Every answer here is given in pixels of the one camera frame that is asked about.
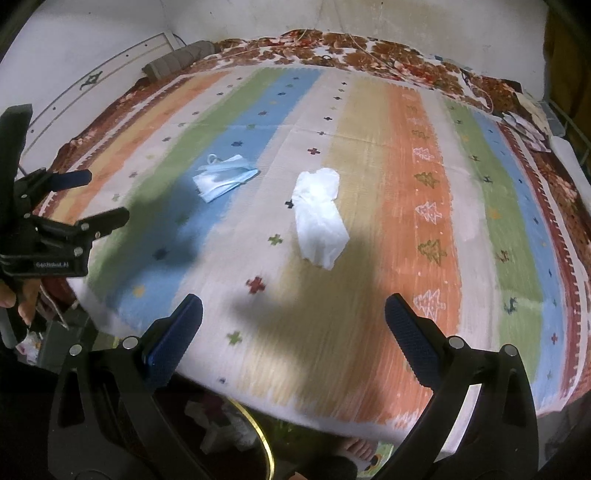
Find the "person's left hand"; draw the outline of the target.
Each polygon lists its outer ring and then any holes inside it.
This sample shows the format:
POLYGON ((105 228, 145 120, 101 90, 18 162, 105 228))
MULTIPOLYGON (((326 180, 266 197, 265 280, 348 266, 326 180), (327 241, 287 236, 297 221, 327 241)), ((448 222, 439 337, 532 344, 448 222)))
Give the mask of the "person's left hand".
POLYGON ((21 319, 27 326, 30 326, 35 317, 40 286, 39 279, 28 279, 16 290, 13 290, 4 281, 0 281, 1 307, 17 307, 21 319))

